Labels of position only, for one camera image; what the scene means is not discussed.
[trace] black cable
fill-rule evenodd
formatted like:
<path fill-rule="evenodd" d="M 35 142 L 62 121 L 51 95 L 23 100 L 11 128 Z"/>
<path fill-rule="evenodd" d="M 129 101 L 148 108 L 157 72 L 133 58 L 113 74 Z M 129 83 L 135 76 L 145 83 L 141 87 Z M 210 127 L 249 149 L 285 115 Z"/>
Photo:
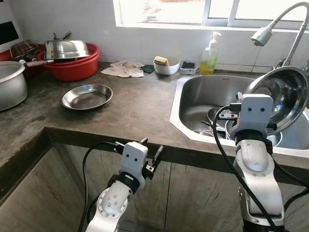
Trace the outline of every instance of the black cable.
<path fill-rule="evenodd" d="M 304 187 L 306 187 L 306 188 L 309 189 L 309 184 L 308 184 L 308 183 L 306 183 L 304 180 L 298 178 L 297 176 L 295 176 L 295 175 L 289 173 L 287 170 L 285 170 L 284 168 L 282 168 L 282 167 L 275 161 L 274 158 L 273 158 L 273 160 L 274 160 L 274 163 L 275 163 L 276 168 L 278 168 L 280 172 L 282 172 L 282 173 L 285 174 L 286 176 L 290 177 L 292 180 L 294 180 L 295 182 L 299 183 L 300 185 L 302 185 L 302 186 L 304 186 Z"/>
<path fill-rule="evenodd" d="M 218 138 L 218 133 L 217 133 L 217 118 L 219 117 L 219 114 L 223 111 L 223 110 L 227 110 L 229 109 L 229 106 L 224 106 L 222 107 L 217 113 L 216 116 L 214 117 L 213 123 L 212 123 L 212 129 L 213 129 L 213 135 L 214 138 L 216 140 L 216 143 L 218 145 L 219 150 L 221 151 L 225 161 L 227 162 L 228 166 L 232 169 L 233 173 L 235 174 L 236 178 L 238 179 L 238 181 L 241 183 L 241 185 L 244 187 L 244 189 L 247 191 L 247 193 L 250 195 L 250 197 L 253 199 L 253 201 L 256 203 L 256 205 L 259 207 L 259 209 L 262 211 L 263 215 L 266 217 L 267 221 L 269 222 L 271 228 L 274 230 L 274 232 L 278 232 L 275 223 L 272 221 L 271 217 L 269 216 L 269 214 L 267 213 L 267 211 L 265 210 L 265 208 L 262 206 L 262 204 L 259 202 L 259 200 L 257 199 L 257 197 L 254 195 L 254 193 L 251 191 L 251 189 L 248 187 L 248 185 L 246 184 L 246 182 L 242 179 L 242 177 L 240 176 L 240 174 L 237 172 L 237 170 L 235 169 L 233 163 L 231 162 L 231 160 L 229 159 L 229 157 L 227 156 L 227 154 L 225 153 L 219 138 Z"/>
<path fill-rule="evenodd" d="M 101 193 L 96 196 L 96 198 L 92 201 L 92 203 L 90 204 L 88 210 L 87 210 L 87 223 L 90 223 L 90 213 L 91 213 L 91 209 L 94 206 L 95 203 L 97 203 L 99 196 L 101 195 Z"/>
<path fill-rule="evenodd" d="M 293 203 L 293 201 L 297 200 L 298 198 L 301 198 L 305 195 L 309 194 L 309 189 L 304 189 L 301 193 L 296 194 L 295 196 L 291 197 L 285 204 L 284 204 L 284 211 L 286 211 L 288 209 L 288 207 L 290 206 L 290 204 Z"/>
<path fill-rule="evenodd" d="M 110 143 L 110 142 L 101 142 L 101 143 L 95 144 L 91 148 L 88 149 L 88 151 L 86 152 L 86 154 L 84 156 L 84 159 L 83 159 L 83 176 L 84 176 L 84 185 L 85 185 L 85 202 L 84 202 L 83 215 L 82 215 L 81 221 L 79 223 L 78 232 L 82 232 L 84 220 L 85 220 L 86 213 L 87 213 L 87 207 L 88 207 L 88 181 L 87 181 L 87 174 L 86 174 L 86 160 L 87 160 L 89 153 L 93 149 L 95 149 L 96 147 L 101 146 L 101 145 L 112 145 L 112 146 L 114 146 L 115 144 Z"/>

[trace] stainless steel sink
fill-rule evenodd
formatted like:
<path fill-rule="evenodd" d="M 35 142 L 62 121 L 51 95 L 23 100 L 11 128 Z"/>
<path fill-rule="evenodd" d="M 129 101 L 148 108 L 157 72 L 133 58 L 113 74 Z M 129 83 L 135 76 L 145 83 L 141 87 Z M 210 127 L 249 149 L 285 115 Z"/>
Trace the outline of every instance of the stainless steel sink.
<path fill-rule="evenodd" d="M 254 79 L 241 76 L 209 75 L 183 77 L 177 83 L 169 121 L 189 139 L 215 143 L 210 134 L 200 134 L 207 112 L 214 107 L 236 102 L 236 94 L 244 92 Z M 235 142 L 221 139 L 223 145 L 235 146 Z M 282 132 L 282 140 L 274 152 L 309 157 L 309 110 Z"/>

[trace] concrete countertop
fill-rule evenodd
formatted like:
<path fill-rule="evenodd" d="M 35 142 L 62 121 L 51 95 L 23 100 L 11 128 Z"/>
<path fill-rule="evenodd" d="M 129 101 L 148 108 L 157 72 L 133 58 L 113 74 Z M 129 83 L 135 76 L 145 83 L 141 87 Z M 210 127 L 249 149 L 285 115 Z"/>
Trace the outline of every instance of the concrete countertop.
<path fill-rule="evenodd" d="M 52 142 L 90 147 L 103 139 L 126 142 L 147 137 L 150 156 L 164 145 L 165 161 L 229 172 L 216 144 L 189 140 L 169 122 L 177 80 L 183 77 L 179 72 L 171 76 L 153 72 L 144 78 L 119 78 L 99 72 L 108 66 L 99 63 L 94 76 L 77 82 L 60 82 L 44 72 L 28 81 L 24 102 L 0 112 L 0 198 Z M 94 83 L 113 90 L 108 104 L 84 112 L 61 105 L 67 91 Z M 234 148 L 225 149 L 229 156 L 235 155 Z M 280 154 L 274 157 L 289 170 L 308 178 L 308 159 Z M 8 180 L 13 172 L 14 178 Z"/>

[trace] flexible faucet neck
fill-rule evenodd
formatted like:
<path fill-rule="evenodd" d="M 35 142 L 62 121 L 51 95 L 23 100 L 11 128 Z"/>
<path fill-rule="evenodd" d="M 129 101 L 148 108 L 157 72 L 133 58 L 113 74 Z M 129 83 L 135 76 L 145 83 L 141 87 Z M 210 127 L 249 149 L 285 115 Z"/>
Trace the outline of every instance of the flexible faucet neck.
<path fill-rule="evenodd" d="M 296 7 L 299 7 L 299 6 L 305 6 L 306 9 L 307 9 L 307 14 L 306 14 L 306 18 L 305 20 L 303 21 L 299 31 L 298 31 L 298 34 L 295 38 L 295 41 L 293 43 L 293 46 L 289 52 L 289 55 L 288 57 L 286 58 L 286 60 L 283 62 L 283 65 L 282 66 L 289 66 L 290 63 L 291 63 L 291 59 L 295 53 L 295 50 L 299 44 L 299 41 L 301 39 L 301 37 L 303 36 L 304 32 L 305 32 L 305 29 L 306 29 L 306 26 L 307 26 L 307 23 L 308 23 L 308 20 L 309 20 L 309 3 L 308 2 L 305 2 L 305 1 L 302 1 L 302 2 L 299 2 L 299 3 L 296 3 L 294 4 L 293 6 L 289 7 L 288 9 L 286 9 L 284 12 L 282 12 L 281 15 L 279 15 L 275 20 L 273 20 L 268 26 L 271 27 L 272 29 L 276 26 L 276 24 L 288 13 L 290 12 L 291 10 L 295 9 Z"/>

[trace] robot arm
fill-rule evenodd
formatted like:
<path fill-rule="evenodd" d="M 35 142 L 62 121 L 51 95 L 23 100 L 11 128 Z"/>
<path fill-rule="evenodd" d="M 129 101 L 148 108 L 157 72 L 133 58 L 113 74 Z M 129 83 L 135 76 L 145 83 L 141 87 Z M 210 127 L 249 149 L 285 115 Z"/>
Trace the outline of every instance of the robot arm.
<path fill-rule="evenodd" d="M 119 175 L 111 187 L 100 194 L 96 214 L 86 232 L 117 232 L 128 202 L 145 186 L 147 177 L 152 179 L 161 161 L 163 146 L 160 146 L 153 159 L 153 165 L 150 166 L 148 161 L 145 161 L 148 148 L 142 143 L 130 142 L 123 145 L 116 142 L 118 148 L 115 151 L 122 152 Z"/>
<path fill-rule="evenodd" d="M 266 209 L 277 231 L 283 232 L 283 199 L 273 175 L 274 160 L 266 147 L 273 99 L 263 94 L 244 94 L 240 102 L 239 118 L 231 130 L 231 138 L 237 146 L 234 167 Z M 273 231 L 245 189 L 239 186 L 238 192 L 244 232 Z"/>

